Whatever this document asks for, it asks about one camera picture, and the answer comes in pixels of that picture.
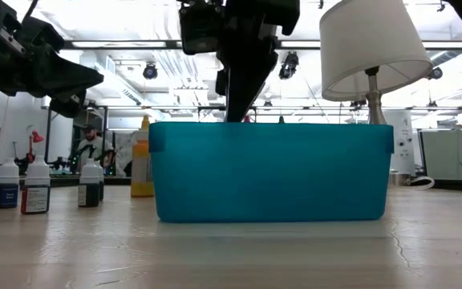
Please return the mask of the person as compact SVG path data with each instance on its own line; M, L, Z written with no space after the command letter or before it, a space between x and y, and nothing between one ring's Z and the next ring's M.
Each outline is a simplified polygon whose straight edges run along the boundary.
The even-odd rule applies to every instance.
M79 142L75 150L77 170L81 172L81 168L86 164L87 159L93 158L95 161L101 162L103 171L108 173L111 161L115 156L113 146L108 140L104 140L91 124L84 126L82 131L84 138Z

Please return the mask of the small red food coloring bottle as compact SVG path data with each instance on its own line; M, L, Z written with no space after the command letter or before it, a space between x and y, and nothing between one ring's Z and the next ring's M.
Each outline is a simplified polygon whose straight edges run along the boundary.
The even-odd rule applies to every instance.
M22 188L21 214L45 214L50 209L50 168L43 155L28 165Z

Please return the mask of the blue plastic bin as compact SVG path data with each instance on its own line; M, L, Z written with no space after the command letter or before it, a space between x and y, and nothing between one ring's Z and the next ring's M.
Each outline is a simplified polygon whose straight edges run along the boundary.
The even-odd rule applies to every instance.
M160 122L149 142L163 222L363 221L385 211L390 125Z

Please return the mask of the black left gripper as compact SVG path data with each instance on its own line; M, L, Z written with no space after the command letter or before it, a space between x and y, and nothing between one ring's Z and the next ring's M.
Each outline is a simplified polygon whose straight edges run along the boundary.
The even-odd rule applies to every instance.
M48 22L27 18L0 22L0 91L50 98L50 108L67 118L83 109L87 89L103 82L95 69L62 58L65 39Z

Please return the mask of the white cabinet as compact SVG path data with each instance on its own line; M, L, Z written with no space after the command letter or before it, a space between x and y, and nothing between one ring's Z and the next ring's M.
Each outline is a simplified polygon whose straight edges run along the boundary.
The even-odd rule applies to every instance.
M407 110L385 110L387 124L393 127L394 153L391 155L391 171L415 175L414 138L411 112Z

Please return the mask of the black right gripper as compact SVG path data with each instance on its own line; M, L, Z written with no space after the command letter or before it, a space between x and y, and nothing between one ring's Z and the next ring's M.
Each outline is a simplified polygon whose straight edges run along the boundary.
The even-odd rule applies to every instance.
M225 56L245 52L240 67L223 55L216 93L226 96L226 122L242 121L278 61L277 29L293 33L299 20L299 0L227 0Z

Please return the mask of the black aluminium table frame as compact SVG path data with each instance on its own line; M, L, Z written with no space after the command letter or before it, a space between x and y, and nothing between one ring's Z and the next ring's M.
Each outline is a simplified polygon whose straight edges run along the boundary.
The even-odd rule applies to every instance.
M52 177L51 187L62 188L77 186L79 179L77 177ZM130 178L108 177L105 179L106 185L130 185ZM433 189L445 189L452 191L462 191L462 180L435 180Z

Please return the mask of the background robot arms green lights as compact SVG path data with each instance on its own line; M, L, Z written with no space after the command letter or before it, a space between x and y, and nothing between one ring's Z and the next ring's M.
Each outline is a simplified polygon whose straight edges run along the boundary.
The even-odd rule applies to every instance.
M102 165L104 174L111 174L111 162L116 156L116 151L114 149L103 150L100 155L95 157L95 150L96 147L93 144L86 144L69 157L58 157L56 161L47 164L55 173L76 175L81 171L82 155L87 152L88 157L93 158L97 165Z

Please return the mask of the white shade silver table lamp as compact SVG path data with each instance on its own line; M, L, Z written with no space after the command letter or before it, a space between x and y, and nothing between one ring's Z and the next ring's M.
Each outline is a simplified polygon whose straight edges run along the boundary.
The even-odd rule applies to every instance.
M365 102L369 124L387 124L382 98L433 68L403 0L341 0L320 19L322 98ZM391 171L393 185L412 175Z

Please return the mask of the small dark food coloring bottle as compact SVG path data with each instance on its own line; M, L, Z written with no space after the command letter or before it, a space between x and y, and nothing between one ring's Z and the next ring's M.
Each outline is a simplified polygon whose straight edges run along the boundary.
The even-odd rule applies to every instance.
M78 207L97 207L99 192L99 167L88 158L79 177Z

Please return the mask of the small blue food coloring bottle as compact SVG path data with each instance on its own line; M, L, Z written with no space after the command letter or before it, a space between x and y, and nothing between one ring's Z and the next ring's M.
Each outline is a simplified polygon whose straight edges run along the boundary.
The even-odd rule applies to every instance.
M19 182L19 167L10 157L0 165L0 209L17 207Z

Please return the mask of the large yellow food coloring bottle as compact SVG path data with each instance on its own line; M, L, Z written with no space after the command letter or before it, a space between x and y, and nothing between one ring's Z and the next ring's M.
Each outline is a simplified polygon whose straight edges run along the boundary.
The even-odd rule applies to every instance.
M154 196L148 139L149 125L148 116L144 116L141 127L135 134L136 141L132 146L131 197Z

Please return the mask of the red desk lamp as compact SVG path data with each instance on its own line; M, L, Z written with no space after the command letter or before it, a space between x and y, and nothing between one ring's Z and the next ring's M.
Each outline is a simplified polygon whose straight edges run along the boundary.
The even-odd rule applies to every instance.
M44 141L44 137L41 136L36 130L33 130L31 134L29 135L28 152L26 154L26 160L29 164L33 163L35 159L35 154L34 154L34 149L33 149L34 144L40 143L42 141Z

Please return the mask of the grey green partition panel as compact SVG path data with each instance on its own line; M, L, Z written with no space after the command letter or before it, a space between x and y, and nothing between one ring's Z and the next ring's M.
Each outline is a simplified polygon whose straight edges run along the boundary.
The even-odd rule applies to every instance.
M462 129L421 130L425 173L435 180L462 181Z

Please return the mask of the black overhead crossbar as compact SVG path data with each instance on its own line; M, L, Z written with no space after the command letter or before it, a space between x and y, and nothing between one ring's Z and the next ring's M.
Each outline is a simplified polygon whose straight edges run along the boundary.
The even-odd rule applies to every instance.
M278 40L279 50L319 50L318 40ZM462 51L461 41L423 41L427 51ZM65 50L181 50L180 40L67 40Z

